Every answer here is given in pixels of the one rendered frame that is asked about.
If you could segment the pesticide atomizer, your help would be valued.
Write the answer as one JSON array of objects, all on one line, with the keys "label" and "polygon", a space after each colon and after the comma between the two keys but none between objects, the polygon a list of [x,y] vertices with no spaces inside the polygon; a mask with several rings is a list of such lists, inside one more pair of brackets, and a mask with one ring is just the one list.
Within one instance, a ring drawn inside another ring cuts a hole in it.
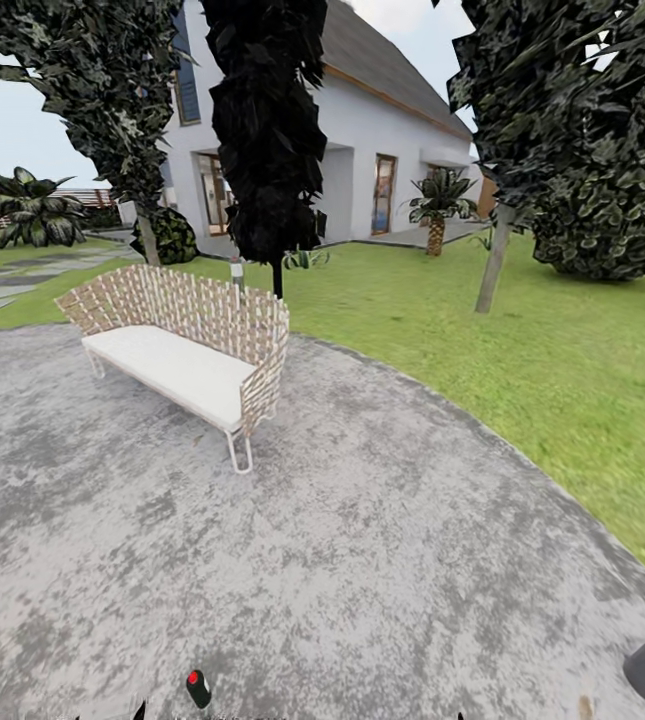
[{"label": "pesticide atomizer", "polygon": [[209,705],[212,699],[211,687],[201,671],[189,672],[186,686],[199,709]]}]

